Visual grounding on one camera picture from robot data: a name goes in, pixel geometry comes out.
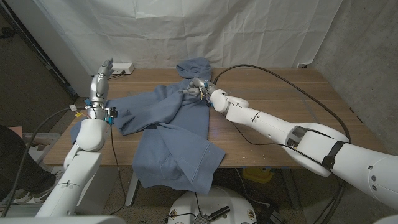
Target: blue sweatshirt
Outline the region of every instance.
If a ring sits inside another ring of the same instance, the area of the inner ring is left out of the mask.
[[[201,99],[183,95],[193,77],[211,78],[207,59],[195,58],[177,65],[184,78],[153,92],[109,100],[116,107],[114,125],[123,135],[144,130],[132,167],[143,187],[166,185],[176,190],[207,194],[213,173],[225,152],[207,140],[209,108]],[[80,125],[72,128],[72,141]]]

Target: white backdrop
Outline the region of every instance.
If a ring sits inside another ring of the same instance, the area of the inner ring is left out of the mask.
[[[169,68],[311,63],[342,0],[33,0],[89,74],[113,57]]]

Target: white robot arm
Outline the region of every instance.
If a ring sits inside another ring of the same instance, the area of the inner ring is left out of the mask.
[[[249,108],[249,103],[212,82],[194,78],[183,93],[204,95],[226,119],[252,127],[282,148],[300,165],[327,177],[334,173],[369,196],[398,210],[398,157],[348,143],[348,138],[317,123],[290,123]],[[301,155],[301,152],[313,160]]]
[[[93,77],[90,100],[86,109],[91,119],[81,122],[76,143],[65,158],[65,173],[40,208],[36,217],[62,217],[73,215],[87,182],[101,164],[99,152],[105,143],[107,123],[117,117],[115,108],[105,108],[108,78],[112,74],[113,60],[106,60]]]

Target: power strip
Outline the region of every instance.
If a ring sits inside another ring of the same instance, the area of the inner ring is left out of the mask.
[[[134,66],[132,63],[113,63],[112,69],[112,74],[122,74],[122,71],[124,70],[124,74],[129,75],[134,71]]]

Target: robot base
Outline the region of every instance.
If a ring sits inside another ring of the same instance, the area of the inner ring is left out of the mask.
[[[229,209],[231,209],[226,214],[226,218],[224,218],[225,216],[219,217],[212,221],[211,224],[252,224],[257,221],[251,204],[244,197],[240,196],[240,194],[224,187],[212,186],[208,195],[198,194],[198,202],[202,214],[210,215],[225,206],[229,206]],[[170,213],[173,211],[176,215],[184,213],[199,214],[195,193],[187,192],[183,194],[172,205]],[[167,223],[191,224],[193,223],[193,219],[193,215],[182,215],[174,218],[169,217]]]

